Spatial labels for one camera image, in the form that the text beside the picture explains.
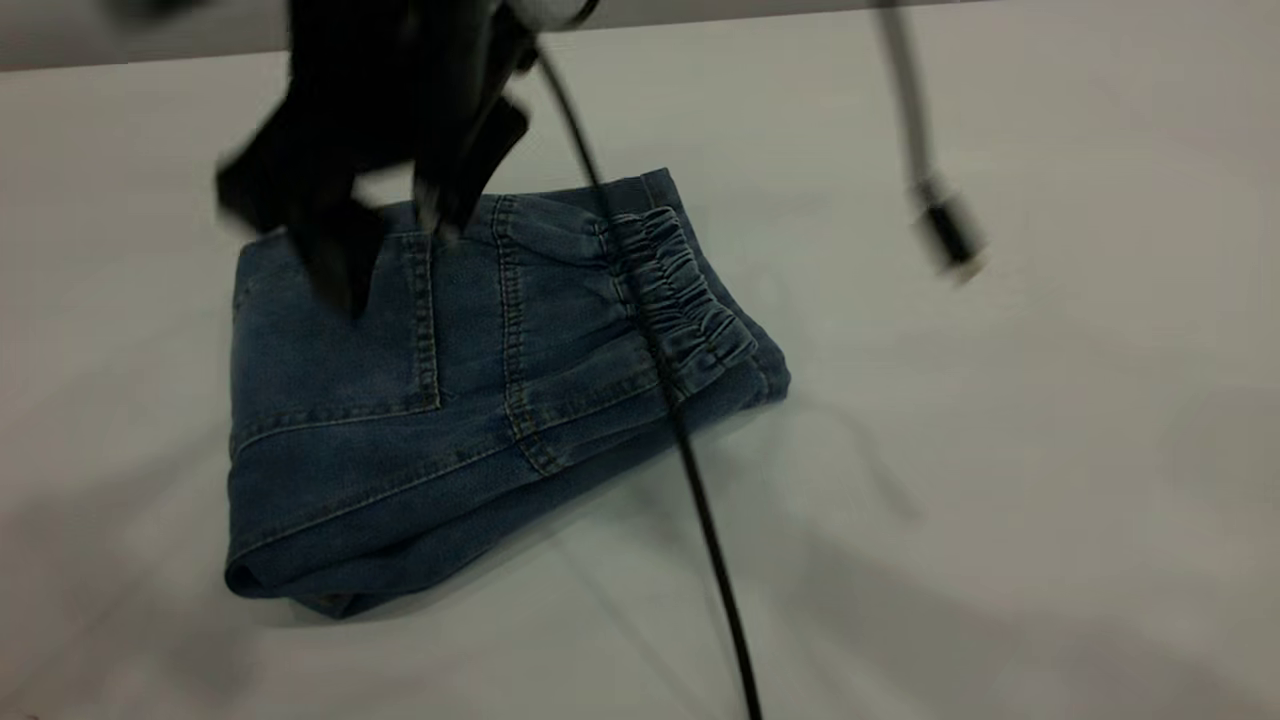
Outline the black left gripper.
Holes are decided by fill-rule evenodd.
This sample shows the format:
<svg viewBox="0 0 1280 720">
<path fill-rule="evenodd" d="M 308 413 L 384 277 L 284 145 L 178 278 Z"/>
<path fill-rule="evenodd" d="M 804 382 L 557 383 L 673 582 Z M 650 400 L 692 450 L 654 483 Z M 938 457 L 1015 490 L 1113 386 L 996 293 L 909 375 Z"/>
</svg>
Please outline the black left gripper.
<svg viewBox="0 0 1280 720">
<path fill-rule="evenodd" d="M 498 97 L 535 36 L 507 1 L 292 1 L 288 23 L 288 100 L 219 167 L 218 204 L 284 231 L 315 295 L 362 316 L 385 225 L 357 170 L 412 161 L 421 229 L 458 237 L 529 131 Z"/>
</svg>

